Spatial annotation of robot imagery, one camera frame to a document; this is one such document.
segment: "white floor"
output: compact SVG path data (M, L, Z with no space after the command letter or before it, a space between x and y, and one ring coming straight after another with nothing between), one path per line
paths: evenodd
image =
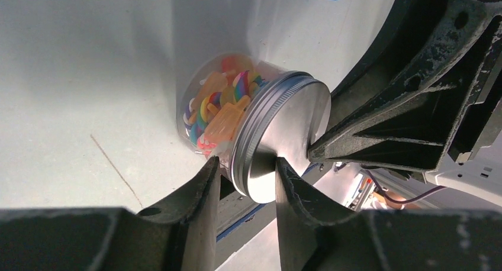
M243 51L333 89L393 1L0 0L0 208L156 202L204 162L175 129L198 66Z

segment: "colorful candy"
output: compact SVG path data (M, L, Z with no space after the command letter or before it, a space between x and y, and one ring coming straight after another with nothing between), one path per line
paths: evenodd
M249 95L249 84L247 80L248 73L248 71L239 73L232 83L235 87L234 96L236 101L239 101L245 95Z
M227 78L223 76L221 73L212 72L204 85L201 87L197 96L194 98L192 102L191 108L193 110L199 110L201 107L202 101L209 95L214 92L221 92L228 85Z
M221 68L201 83L183 116L191 143L205 156L232 140L251 99L266 85L247 56L225 57Z
M206 140L215 144L231 140L240 118L244 113L244 109L250 102L251 99L249 96L245 95L235 105L231 103L225 104L205 129L204 133Z
M249 57L241 54L235 54L225 57L221 61L221 69L227 73L229 83L233 81L236 75L245 71L254 71L255 67Z

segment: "wire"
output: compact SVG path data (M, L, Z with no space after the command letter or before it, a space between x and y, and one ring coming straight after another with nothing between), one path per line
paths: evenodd
M411 199L408 199L408 200L399 201L399 200L391 198L390 196L387 195L386 192L384 192L384 190L382 189L382 186L380 186L380 184L378 183L377 179L373 176L373 174L368 169L366 169L366 173L369 175L369 177L371 178L371 180L373 180L373 182L375 182L375 185L378 188L378 190L380 190L380 191L383 192L385 199L391 201L392 203L400 204L400 205L406 205L406 204L410 204L410 203L413 203L413 202L417 202L418 200L422 200L425 197L428 197L428 196L430 196L430 195L432 195L432 194L434 194L436 192L439 192L439 191L444 190L444 189L447 188L445 186L437 186L437 187L434 187L433 189L431 189L429 191L426 191L426 192L420 194L419 196L417 196L415 198L411 198Z
M338 170L341 170L342 168L344 168L345 166L347 166L347 163L342 163L339 167L336 167L336 166L335 167L336 167L336 170L338 171ZM382 192L384 198L387 199L387 200L389 200L390 202L398 204L398 205L407 205L407 204L415 203L415 202L417 202L419 200L424 199L425 197L428 197L430 195L433 195L436 192L439 192L441 190L444 190L444 189L448 188L448 187L445 187L445 186L437 186L437 187L432 188L429 191L426 191L426 192L420 194L419 196L417 196L415 198L411 198L411 199L408 199L408 200L399 201L399 200L396 200L396 199L390 197L389 195L387 195L386 191L384 191L384 189L382 188L382 186L378 183L376 177L373 175L373 173L371 173L369 171L371 169L377 169L379 167L376 167L376 166L365 166L365 165L361 165L361 167L369 175L369 178L371 178L371 180L373 182L375 182L375 186L378 188L379 191Z

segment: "machinery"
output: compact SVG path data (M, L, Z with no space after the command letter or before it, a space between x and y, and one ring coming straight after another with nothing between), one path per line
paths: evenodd
M502 205L502 179L491 167L478 178L435 173L469 162L502 129L501 15L502 0L395 0L332 92L328 131L308 148L309 160L383 167ZM275 171L282 270L502 269L498 213L354 213L300 178L287 159L277 158ZM217 219L218 202L229 195L225 181L212 157L138 215L2 211L0 269L213 270L216 238L231 222Z

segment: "clear plastic jar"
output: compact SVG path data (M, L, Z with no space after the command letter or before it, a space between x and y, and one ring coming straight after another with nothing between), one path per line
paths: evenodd
M187 146L218 156L236 190L258 203L275 199L276 157L303 174L307 147L325 132L331 108L327 86L308 73L235 53L203 65L179 101Z
M285 70L244 54L219 55L204 64L185 91L178 133L197 154L220 157L228 170L237 128L256 95Z

